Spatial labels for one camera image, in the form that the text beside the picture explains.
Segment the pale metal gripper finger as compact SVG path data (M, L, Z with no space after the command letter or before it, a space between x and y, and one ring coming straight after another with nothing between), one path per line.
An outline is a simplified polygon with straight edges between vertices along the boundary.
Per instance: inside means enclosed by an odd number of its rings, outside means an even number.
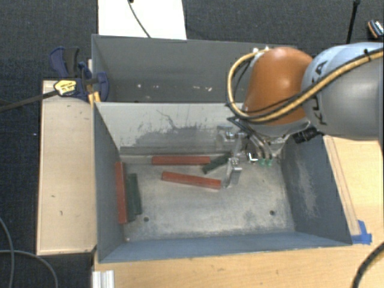
M218 125L216 141L218 142L234 142L236 133L231 125Z
M226 174L223 179L223 188L228 188L237 185L241 172L242 168L239 165L239 158L229 158L226 166Z

